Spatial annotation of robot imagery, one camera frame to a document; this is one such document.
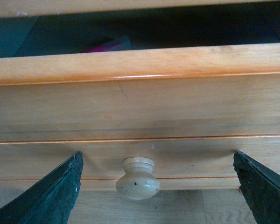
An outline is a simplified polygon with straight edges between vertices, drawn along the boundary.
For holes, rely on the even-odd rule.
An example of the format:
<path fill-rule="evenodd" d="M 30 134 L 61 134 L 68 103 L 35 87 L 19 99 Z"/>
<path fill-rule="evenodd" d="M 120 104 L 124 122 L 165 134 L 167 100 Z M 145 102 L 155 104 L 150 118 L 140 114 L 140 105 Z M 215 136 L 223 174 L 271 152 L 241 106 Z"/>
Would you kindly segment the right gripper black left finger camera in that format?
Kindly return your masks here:
<path fill-rule="evenodd" d="M 0 208 L 0 224 L 66 224 L 78 198 L 83 165 L 78 151 Z"/>

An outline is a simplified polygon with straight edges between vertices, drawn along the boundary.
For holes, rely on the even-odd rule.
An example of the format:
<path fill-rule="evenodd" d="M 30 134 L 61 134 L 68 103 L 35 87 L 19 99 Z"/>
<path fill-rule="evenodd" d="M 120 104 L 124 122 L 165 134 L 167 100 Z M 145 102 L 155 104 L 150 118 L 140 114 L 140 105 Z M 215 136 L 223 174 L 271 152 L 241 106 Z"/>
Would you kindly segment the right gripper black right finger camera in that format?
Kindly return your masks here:
<path fill-rule="evenodd" d="M 258 224 L 280 224 L 280 175 L 241 151 L 233 156 L 240 189 Z"/>

